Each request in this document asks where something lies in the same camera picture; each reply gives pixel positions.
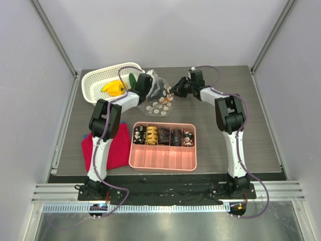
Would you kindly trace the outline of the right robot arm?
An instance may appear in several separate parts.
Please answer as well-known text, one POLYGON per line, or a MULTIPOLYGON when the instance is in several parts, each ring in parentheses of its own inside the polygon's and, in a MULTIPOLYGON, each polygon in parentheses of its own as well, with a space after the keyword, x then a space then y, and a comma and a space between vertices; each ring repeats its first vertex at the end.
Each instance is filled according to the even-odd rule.
POLYGON ((193 95, 200 101, 214 106, 216 124, 222 132, 228 154, 227 194, 232 198, 241 198, 249 189, 250 179, 244 163, 243 130, 246 114, 242 100, 238 95, 228 95, 206 85, 201 70, 190 70, 187 77, 170 89, 177 97, 193 95))

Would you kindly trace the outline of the yellow toy banana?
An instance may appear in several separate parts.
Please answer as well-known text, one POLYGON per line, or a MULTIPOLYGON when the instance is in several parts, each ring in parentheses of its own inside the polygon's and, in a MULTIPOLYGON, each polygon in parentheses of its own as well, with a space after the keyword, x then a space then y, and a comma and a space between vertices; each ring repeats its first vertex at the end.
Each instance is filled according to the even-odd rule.
POLYGON ((102 92, 114 92, 115 89, 117 90, 117 86, 115 86, 115 84, 113 83, 109 83, 109 84, 106 84, 103 88, 102 88, 102 92))

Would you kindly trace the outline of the green toy cucumber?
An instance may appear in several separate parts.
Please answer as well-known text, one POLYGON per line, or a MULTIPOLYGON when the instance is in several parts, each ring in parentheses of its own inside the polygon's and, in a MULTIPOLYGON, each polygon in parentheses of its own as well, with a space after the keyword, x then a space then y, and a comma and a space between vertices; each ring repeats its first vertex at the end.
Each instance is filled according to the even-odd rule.
POLYGON ((134 88, 137 83, 135 76, 132 73, 130 73, 128 78, 129 78, 129 83, 130 83, 131 88, 134 88))

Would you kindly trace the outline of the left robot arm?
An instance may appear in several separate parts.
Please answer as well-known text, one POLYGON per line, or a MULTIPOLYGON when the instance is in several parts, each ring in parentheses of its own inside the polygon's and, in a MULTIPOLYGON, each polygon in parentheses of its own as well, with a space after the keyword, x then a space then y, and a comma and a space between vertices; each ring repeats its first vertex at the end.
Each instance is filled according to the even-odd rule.
POLYGON ((141 73, 135 87, 112 99, 99 99, 89 122, 93 149, 91 164, 84 185, 89 187, 89 194, 95 200, 102 200, 107 193, 104 179, 107 176, 107 160, 111 143, 119 130, 121 114, 139 106, 146 100, 154 84, 151 75, 141 73))

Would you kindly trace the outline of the clear polka dot zip bag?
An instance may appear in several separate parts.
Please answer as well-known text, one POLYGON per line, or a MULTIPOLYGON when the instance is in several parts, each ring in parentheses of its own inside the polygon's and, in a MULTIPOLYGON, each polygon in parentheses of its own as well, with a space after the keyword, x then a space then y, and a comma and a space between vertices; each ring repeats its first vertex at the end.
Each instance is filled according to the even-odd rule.
POLYGON ((145 101, 138 108, 149 116, 167 116, 173 109, 174 94, 170 93, 169 83, 159 77, 155 70, 149 70, 152 78, 152 86, 145 101))

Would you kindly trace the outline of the yellow toy fruit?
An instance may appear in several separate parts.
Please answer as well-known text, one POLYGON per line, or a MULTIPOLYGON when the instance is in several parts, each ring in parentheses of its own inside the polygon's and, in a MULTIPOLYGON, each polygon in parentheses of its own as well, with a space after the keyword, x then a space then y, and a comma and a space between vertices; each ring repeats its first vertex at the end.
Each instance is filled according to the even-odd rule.
POLYGON ((128 89, 128 85, 126 83, 122 83, 121 80, 112 81, 102 88, 102 92, 108 93, 110 96, 120 96, 125 93, 125 88, 128 89))

